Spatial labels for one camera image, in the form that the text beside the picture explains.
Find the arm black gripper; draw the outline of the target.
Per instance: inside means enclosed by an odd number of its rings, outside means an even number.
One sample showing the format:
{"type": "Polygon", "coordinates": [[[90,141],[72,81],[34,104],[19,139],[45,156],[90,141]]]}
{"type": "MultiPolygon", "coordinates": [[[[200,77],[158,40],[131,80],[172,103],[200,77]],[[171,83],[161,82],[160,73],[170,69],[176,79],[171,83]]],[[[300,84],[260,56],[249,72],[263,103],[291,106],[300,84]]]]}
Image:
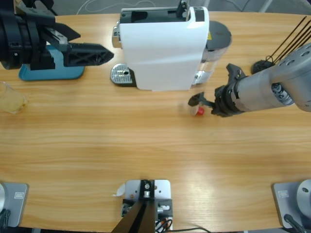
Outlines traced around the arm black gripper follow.
{"type": "Polygon", "coordinates": [[[217,115],[220,117],[230,117],[233,115],[242,114],[243,111],[236,107],[235,102],[233,101],[231,94],[234,94],[235,97],[239,98],[237,91],[237,86],[240,81],[234,83],[228,83],[227,85],[220,86],[215,89],[215,103],[208,101],[204,97],[204,92],[200,92],[196,95],[193,95],[189,101],[188,105],[191,107],[197,105],[205,105],[208,107],[213,107],[211,114],[217,115]]]}
{"type": "MultiPolygon", "coordinates": [[[[57,23],[35,8],[0,6],[0,63],[6,70],[27,65],[30,70],[55,69],[55,61],[47,49],[42,33],[56,31],[68,41],[81,35],[66,24],[57,23]]],[[[65,67],[100,66],[109,62],[114,53],[100,44],[69,43],[63,52],[65,67]]]]}

